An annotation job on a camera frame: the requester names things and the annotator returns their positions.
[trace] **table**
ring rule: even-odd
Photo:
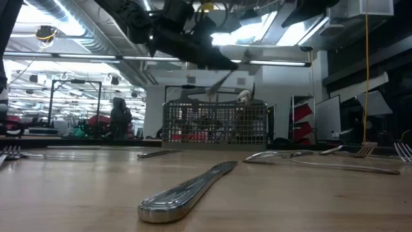
[[[273,158],[240,162],[172,224],[137,216],[146,197],[250,152],[185,151],[137,159],[144,151],[33,150],[96,155],[92,160],[28,159],[0,169],[1,232],[72,231],[410,231],[412,167],[401,161],[301,157],[316,162],[373,165],[402,171],[381,175],[313,168]]]

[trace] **wooden table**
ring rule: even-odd
[[[140,151],[36,150],[96,155],[93,160],[28,159],[0,169],[0,232],[72,231],[412,231],[412,167],[401,161],[343,157],[343,162],[401,170],[401,175],[240,162],[181,221],[139,221],[146,197],[250,153],[185,151],[138,160]]]

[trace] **silver knife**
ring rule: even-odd
[[[193,179],[143,200],[137,209],[140,220],[165,223],[181,219],[215,181],[237,164],[237,161],[222,162]]]
[[[180,152],[180,150],[160,150],[160,151],[154,151],[150,153],[145,153],[145,154],[139,154],[137,155],[137,158],[149,158],[149,157],[155,157],[158,155],[166,155],[170,153],[176,153]]]

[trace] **wire basket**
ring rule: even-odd
[[[204,89],[184,90],[163,106],[162,147],[199,150],[265,150],[267,105],[252,100],[203,102],[188,98]],[[219,92],[238,94],[238,92]]]

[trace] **whiteboard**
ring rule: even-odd
[[[316,104],[317,140],[336,140],[332,132],[341,132],[340,96]]]

